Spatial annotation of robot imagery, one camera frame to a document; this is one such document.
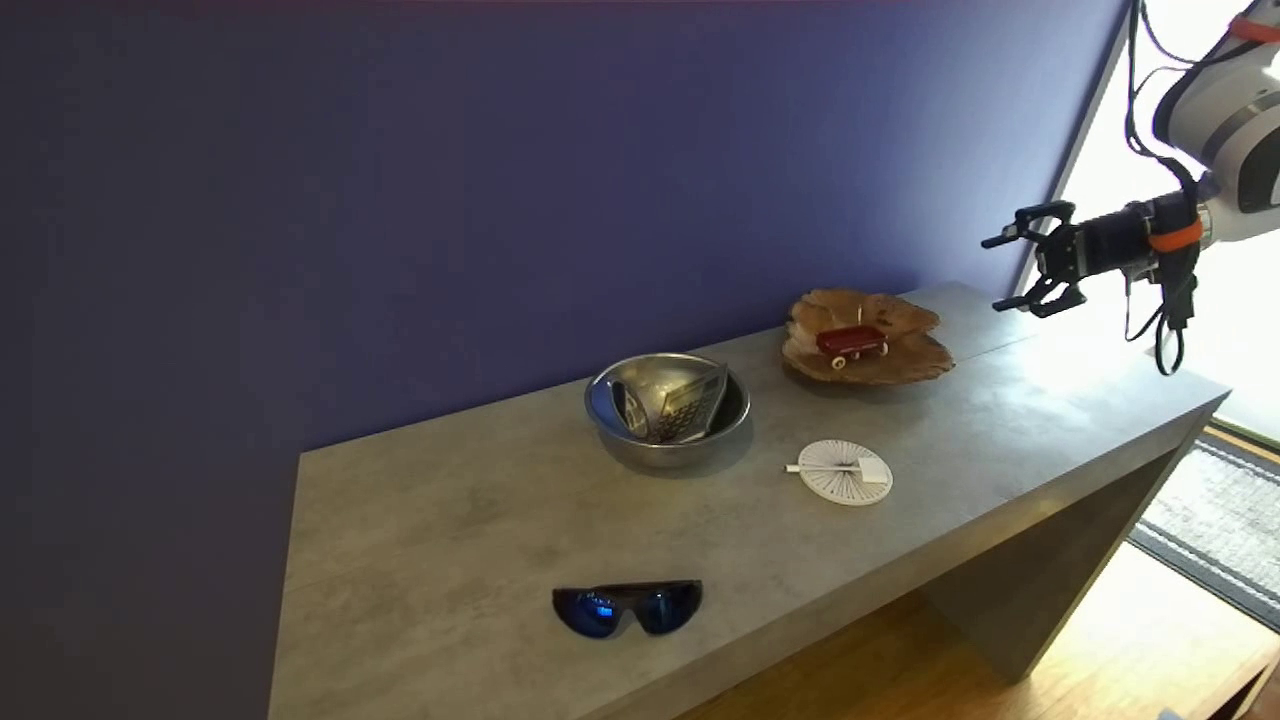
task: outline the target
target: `sunglasses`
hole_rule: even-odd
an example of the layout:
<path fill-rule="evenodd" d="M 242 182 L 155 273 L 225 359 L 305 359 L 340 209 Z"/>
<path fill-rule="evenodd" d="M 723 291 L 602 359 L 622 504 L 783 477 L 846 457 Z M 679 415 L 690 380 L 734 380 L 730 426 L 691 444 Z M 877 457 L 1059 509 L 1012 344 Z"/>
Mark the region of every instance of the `sunglasses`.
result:
<path fill-rule="evenodd" d="M 667 635 L 690 625 L 701 599 L 701 581 L 553 586 L 557 617 L 593 638 L 622 631 L 627 613 L 650 635 Z"/>

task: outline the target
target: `stainless steel bowl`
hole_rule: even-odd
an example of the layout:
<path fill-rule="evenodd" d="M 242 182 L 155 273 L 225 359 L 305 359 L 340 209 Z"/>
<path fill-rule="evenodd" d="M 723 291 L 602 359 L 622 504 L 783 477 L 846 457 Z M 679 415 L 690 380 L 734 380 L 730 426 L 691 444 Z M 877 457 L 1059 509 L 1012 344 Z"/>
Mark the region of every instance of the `stainless steel bowl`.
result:
<path fill-rule="evenodd" d="M 751 396 L 717 359 L 650 353 L 589 380 L 586 406 L 606 447 L 646 470 L 706 467 L 746 447 Z"/>

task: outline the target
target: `purple wall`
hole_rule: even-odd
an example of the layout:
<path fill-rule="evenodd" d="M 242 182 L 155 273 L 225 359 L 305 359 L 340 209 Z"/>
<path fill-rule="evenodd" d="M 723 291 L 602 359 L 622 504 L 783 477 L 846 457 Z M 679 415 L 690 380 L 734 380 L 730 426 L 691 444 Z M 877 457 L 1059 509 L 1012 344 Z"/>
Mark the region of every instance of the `purple wall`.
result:
<path fill-rule="evenodd" d="M 0 18 L 0 717 L 261 717 L 291 463 L 782 324 L 994 296 L 1111 0 Z"/>

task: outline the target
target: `gray table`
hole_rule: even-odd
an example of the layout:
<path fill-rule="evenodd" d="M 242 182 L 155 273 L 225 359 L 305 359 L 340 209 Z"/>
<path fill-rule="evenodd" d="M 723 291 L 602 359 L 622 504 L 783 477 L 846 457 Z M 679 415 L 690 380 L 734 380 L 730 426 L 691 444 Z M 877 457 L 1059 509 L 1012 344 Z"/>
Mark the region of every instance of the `gray table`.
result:
<path fill-rule="evenodd" d="M 957 357 L 914 389 L 802 383 L 782 326 L 701 348 L 757 396 L 748 452 L 701 477 L 616 463 L 586 383 L 305 452 L 274 717 L 678 717 L 906 591 L 1022 678 L 1223 389 L 966 289 L 914 299 Z M 811 494 L 783 463 L 819 434 L 877 447 L 894 494 Z M 666 638 L 547 605 L 660 574 L 706 581 Z"/>

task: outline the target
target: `white coaster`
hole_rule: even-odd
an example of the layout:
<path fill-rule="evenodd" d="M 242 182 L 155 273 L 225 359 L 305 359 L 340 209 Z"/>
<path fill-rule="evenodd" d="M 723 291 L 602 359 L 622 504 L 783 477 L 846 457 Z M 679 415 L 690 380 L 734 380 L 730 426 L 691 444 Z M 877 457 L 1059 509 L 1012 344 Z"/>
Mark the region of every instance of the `white coaster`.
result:
<path fill-rule="evenodd" d="M 834 504 L 881 504 L 894 492 L 894 467 L 865 444 L 847 440 L 804 444 L 790 470 Z"/>

